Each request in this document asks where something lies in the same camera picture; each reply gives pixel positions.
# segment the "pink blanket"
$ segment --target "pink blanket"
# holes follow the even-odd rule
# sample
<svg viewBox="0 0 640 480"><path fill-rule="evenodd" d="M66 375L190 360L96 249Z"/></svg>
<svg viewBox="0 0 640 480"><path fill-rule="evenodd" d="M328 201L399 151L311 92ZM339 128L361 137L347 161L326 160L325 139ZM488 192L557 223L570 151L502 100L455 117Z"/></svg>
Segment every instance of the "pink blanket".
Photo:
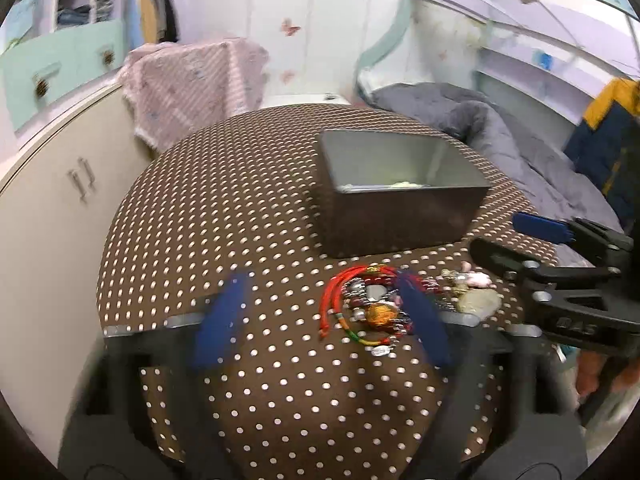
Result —
<svg viewBox="0 0 640 480"><path fill-rule="evenodd" d="M268 58L243 38L132 50L118 80L133 108L136 135L164 152L197 130L259 108Z"/></svg>

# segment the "gray comforter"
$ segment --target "gray comforter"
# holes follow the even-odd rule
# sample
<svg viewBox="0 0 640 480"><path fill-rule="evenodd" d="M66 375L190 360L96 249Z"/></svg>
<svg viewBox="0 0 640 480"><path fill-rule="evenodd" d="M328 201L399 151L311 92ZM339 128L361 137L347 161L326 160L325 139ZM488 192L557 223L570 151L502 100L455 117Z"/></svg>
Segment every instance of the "gray comforter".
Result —
<svg viewBox="0 0 640 480"><path fill-rule="evenodd" d="M447 132L482 153L528 197L539 214L587 218L622 232L600 191L575 173L564 153L549 146L504 108L480 92L450 84L396 84L374 92L372 104ZM586 262L556 246L562 266Z"/></svg>

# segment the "navy and yellow jacket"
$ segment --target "navy and yellow jacket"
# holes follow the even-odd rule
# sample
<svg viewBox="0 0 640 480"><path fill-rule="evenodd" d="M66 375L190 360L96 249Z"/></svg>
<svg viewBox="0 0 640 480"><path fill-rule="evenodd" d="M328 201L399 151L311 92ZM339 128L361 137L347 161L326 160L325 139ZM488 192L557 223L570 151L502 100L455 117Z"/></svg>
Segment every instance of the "navy and yellow jacket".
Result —
<svg viewBox="0 0 640 480"><path fill-rule="evenodd" d="M626 175L630 136L640 136L639 113L638 83L614 79L586 109L564 149L575 171L601 190L622 226L635 218L638 190L634 190L634 179Z"/></svg>

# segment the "black rectangular container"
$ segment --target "black rectangular container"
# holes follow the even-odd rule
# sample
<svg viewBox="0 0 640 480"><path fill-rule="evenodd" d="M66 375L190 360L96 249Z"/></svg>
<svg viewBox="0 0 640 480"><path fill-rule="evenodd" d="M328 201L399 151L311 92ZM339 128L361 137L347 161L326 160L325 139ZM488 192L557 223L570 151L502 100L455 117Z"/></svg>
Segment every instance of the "black rectangular container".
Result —
<svg viewBox="0 0 640 480"><path fill-rule="evenodd" d="M337 258L460 240L491 187L443 137L325 130L316 148L322 242Z"/></svg>

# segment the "black garment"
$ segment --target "black garment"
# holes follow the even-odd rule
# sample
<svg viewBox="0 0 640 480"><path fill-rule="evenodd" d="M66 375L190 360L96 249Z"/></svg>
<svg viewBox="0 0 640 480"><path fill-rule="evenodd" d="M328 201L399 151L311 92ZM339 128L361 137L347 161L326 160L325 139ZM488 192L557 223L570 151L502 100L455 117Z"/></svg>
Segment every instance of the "black garment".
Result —
<svg viewBox="0 0 640 480"><path fill-rule="evenodd" d="M177 43L179 39L178 26L175 22L174 4L172 0L164 0L164 13L166 15L166 31L164 32L164 38L160 38L159 41Z"/></svg>

